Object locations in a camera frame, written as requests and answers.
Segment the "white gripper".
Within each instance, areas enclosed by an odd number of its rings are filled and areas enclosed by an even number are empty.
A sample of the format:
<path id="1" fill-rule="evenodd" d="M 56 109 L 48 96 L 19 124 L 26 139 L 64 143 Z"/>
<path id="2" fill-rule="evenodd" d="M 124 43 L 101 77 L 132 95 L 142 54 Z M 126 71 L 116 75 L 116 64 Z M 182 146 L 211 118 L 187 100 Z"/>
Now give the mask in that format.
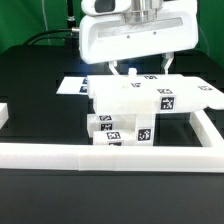
<path id="1" fill-rule="evenodd" d="M 116 61 L 163 53 L 168 74 L 173 52 L 198 43 L 197 0 L 82 0 L 81 8 L 81 58 L 109 62 L 113 75 Z"/>

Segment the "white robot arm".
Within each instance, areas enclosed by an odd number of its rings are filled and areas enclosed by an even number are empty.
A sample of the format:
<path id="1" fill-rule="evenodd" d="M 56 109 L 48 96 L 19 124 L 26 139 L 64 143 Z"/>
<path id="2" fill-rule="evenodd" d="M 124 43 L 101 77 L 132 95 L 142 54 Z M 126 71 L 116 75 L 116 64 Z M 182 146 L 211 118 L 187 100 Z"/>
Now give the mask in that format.
<path id="1" fill-rule="evenodd" d="M 198 43 L 197 0 L 82 0 L 79 46 L 84 62 L 117 62 L 161 54 L 168 70 L 174 54 Z"/>

